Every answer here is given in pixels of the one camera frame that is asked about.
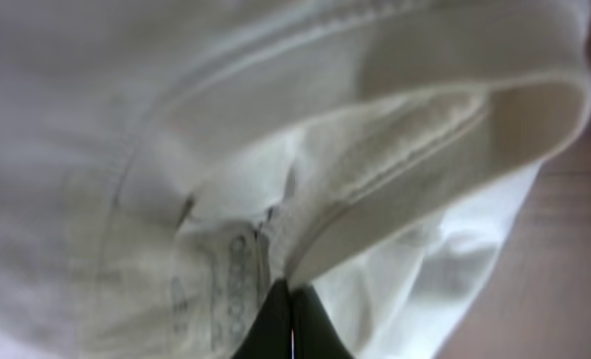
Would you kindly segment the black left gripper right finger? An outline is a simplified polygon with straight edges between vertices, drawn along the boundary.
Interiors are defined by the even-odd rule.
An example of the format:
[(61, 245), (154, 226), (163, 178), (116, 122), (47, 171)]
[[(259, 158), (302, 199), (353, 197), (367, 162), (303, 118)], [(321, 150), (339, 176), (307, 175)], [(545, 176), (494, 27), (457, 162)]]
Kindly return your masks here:
[(294, 291), (291, 299), (295, 359), (353, 358), (312, 286)]

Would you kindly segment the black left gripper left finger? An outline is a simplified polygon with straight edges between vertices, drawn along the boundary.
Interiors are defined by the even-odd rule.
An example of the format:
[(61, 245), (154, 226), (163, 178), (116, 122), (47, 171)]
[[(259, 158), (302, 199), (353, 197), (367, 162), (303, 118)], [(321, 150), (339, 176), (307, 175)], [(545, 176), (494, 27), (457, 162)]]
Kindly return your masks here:
[(292, 314), (285, 280), (268, 291), (256, 319), (233, 359), (290, 359)]

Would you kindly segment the white t-shirt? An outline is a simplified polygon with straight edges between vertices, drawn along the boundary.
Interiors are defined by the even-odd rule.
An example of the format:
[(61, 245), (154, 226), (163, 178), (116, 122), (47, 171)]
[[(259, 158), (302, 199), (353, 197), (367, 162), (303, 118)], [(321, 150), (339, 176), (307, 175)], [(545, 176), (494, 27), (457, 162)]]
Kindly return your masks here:
[(312, 286), (432, 358), (591, 116), (590, 1), (0, 0), (0, 358), (232, 358)]

